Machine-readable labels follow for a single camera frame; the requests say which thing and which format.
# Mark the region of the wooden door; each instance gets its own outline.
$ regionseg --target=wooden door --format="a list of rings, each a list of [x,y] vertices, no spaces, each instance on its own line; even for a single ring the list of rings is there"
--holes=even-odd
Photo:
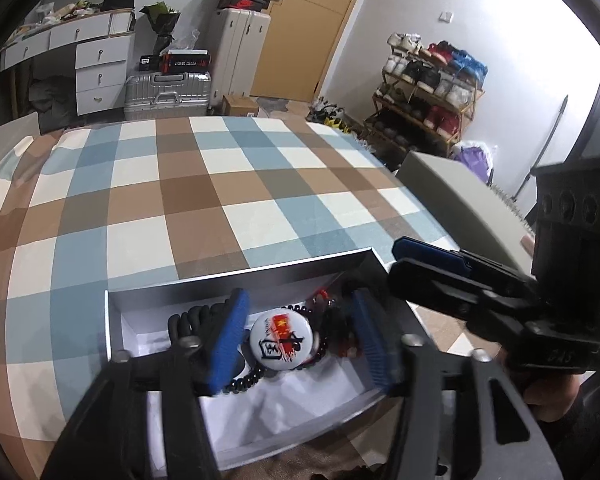
[[[272,0],[251,95],[311,101],[351,0]]]

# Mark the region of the sleeve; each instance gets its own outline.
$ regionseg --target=sleeve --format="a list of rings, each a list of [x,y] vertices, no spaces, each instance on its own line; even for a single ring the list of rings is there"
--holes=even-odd
[[[564,480],[600,480],[600,416],[585,409],[581,396],[563,418],[538,425]]]

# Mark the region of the checkered blanket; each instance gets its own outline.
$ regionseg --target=checkered blanket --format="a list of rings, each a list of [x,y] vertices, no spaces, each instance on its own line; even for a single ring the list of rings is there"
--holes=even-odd
[[[24,139],[0,163],[0,442],[23,479],[100,370],[104,291],[445,232],[320,124],[177,118]]]

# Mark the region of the black bead bracelet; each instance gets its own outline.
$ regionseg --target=black bead bracelet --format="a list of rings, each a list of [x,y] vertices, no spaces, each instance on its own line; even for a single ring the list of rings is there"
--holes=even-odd
[[[302,314],[307,317],[313,314],[313,310],[307,308],[306,306],[300,305],[287,305],[283,308],[288,308],[289,310],[293,310],[298,314]],[[294,370],[304,370],[306,368],[310,368],[318,363],[324,355],[327,353],[327,348],[329,347],[329,341],[327,336],[320,334],[320,345],[318,346],[318,351],[315,356],[311,359],[311,361],[301,364],[294,368]],[[244,377],[240,377],[238,379],[232,379],[231,382],[224,388],[224,392],[226,394],[238,394],[240,392],[245,392],[249,388],[251,388],[254,384],[257,384],[258,381],[264,376],[265,367],[261,364],[257,364],[253,370],[250,370]]]

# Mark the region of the blue gripper pad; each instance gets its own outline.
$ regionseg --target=blue gripper pad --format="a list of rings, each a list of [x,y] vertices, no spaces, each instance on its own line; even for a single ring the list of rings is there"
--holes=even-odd
[[[411,258],[423,264],[458,274],[464,278],[468,278],[471,274],[471,267],[466,264],[464,258],[459,254],[439,249],[406,236],[398,238],[394,242],[391,252],[396,260]]]
[[[207,385],[215,395],[227,386],[234,376],[235,355],[244,338],[244,325],[249,315],[249,294],[236,288],[224,302],[224,323],[216,332],[216,342],[210,346]]]
[[[353,292],[349,309],[374,384],[387,393],[402,381],[402,333],[367,288]]]

